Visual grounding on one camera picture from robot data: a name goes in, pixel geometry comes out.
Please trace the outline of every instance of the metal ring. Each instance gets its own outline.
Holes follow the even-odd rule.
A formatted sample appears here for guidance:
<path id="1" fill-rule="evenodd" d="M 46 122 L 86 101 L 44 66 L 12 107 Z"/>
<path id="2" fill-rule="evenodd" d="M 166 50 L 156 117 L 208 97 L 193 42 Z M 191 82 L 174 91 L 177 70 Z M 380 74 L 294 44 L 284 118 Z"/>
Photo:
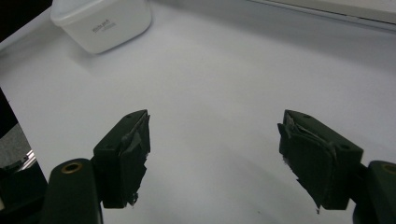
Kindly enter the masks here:
<path id="1" fill-rule="evenodd" d="M 62 167 L 62 173 L 66 175 L 73 174 L 77 171 L 79 171 L 82 168 L 82 163 L 78 161 L 73 161 L 71 163 L 66 164 L 64 167 Z"/>

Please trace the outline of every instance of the white surface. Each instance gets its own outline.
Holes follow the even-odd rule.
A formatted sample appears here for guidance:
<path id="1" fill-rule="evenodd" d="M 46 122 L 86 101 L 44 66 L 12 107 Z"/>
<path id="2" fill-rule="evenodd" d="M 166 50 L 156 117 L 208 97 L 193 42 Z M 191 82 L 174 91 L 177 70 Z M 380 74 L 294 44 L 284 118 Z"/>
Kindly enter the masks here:
<path id="1" fill-rule="evenodd" d="M 76 42 L 90 53 L 101 53 L 142 34 L 151 23 L 151 12 L 147 0 L 119 0 L 81 20 L 67 22 L 61 21 L 62 28 Z"/>
<path id="2" fill-rule="evenodd" d="M 105 223 L 352 223 L 321 210 L 278 153 L 284 109 L 396 162 L 396 35 L 237 0 L 154 1 L 150 29 L 91 56 L 50 22 L 0 54 L 0 83 L 45 176 L 151 115 L 132 209 Z"/>
<path id="3" fill-rule="evenodd" d="M 337 19 L 341 21 L 350 21 L 350 22 L 355 22 L 358 24 L 363 24 L 363 25 L 368 25 L 368 26 L 373 26 L 376 28 L 381 28 L 381 29 L 386 29 L 386 30 L 391 30 L 391 31 L 396 31 L 396 21 L 394 23 L 389 23 L 389 22 L 382 22 L 382 21 L 373 21 L 373 20 L 367 20 L 364 19 L 364 15 L 359 15 L 359 17 L 347 15 L 347 14 L 340 14 L 340 13 L 333 13 L 330 11 L 323 11 L 323 10 L 318 10 L 318 9 L 311 9 L 308 7 L 296 7 L 288 4 L 283 4 L 283 3 L 278 3 L 278 2 L 273 2 L 273 1 L 266 1 L 266 0 L 252 0 L 258 3 L 264 3 L 268 4 L 270 6 L 275 6 L 275 7 L 283 7 L 287 9 L 292 9 L 292 10 L 297 10 L 297 11 L 302 11 L 305 13 L 310 13 L 318 16 L 324 16 L 332 19 Z"/>
<path id="4" fill-rule="evenodd" d="M 267 3 L 267 0 L 253 0 Z M 270 0 L 295 7 L 396 24 L 395 0 Z"/>

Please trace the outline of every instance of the white plastic container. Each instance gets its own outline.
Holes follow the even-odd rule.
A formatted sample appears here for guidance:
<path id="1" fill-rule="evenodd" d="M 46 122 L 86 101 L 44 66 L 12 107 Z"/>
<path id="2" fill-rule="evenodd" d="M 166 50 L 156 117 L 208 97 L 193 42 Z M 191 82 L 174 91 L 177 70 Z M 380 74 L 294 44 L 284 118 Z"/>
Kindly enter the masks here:
<path id="1" fill-rule="evenodd" d="M 147 0 L 53 0 L 50 18 L 90 53 L 140 35 L 151 23 Z"/>

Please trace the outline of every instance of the white box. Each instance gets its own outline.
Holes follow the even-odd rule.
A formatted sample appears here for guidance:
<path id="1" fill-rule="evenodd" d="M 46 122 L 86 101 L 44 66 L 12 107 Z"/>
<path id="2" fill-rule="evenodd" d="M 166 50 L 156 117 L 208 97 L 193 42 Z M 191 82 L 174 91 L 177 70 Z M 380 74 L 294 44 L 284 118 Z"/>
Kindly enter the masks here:
<path id="1" fill-rule="evenodd" d="M 51 20 L 90 53 L 111 49 L 151 23 L 147 0 L 54 0 Z"/>

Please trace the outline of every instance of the white table surface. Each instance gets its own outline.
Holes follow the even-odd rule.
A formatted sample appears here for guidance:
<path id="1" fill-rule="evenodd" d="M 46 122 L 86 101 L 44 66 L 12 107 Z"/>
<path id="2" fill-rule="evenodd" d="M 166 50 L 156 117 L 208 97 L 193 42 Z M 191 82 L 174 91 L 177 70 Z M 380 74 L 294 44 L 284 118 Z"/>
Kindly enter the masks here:
<path id="1" fill-rule="evenodd" d="M 352 223 L 321 210 L 278 153 L 285 109 L 396 162 L 396 34 L 242 0 L 151 1 L 141 36 L 100 55 L 49 20 L 0 51 L 0 84 L 46 177 L 146 108 L 134 208 L 105 223 Z"/>

